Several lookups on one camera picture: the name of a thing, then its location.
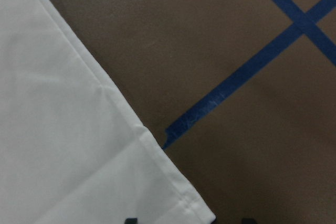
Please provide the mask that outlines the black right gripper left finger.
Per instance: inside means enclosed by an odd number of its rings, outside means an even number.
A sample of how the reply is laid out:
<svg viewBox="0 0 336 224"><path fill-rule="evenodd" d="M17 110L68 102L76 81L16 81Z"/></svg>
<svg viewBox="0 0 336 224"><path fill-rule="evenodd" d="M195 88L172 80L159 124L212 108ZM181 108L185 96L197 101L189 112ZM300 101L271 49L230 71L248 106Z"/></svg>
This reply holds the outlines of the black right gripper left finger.
<svg viewBox="0 0 336 224"><path fill-rule="evenodd" d="M124 224L138 224L138 219L137 218L127 218L124 221Z"/></svg>

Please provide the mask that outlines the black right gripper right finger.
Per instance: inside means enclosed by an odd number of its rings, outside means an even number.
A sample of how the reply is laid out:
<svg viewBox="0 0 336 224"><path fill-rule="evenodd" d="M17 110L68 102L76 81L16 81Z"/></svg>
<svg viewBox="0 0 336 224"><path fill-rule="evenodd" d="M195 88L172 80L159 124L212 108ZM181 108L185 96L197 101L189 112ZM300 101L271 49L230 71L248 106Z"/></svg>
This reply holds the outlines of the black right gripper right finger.
<svg viewBox="0 0 336 224"><path fill-rule="evenodd" d="M241 224L257 224L257 221L254 218L242 218Z"/></svg>

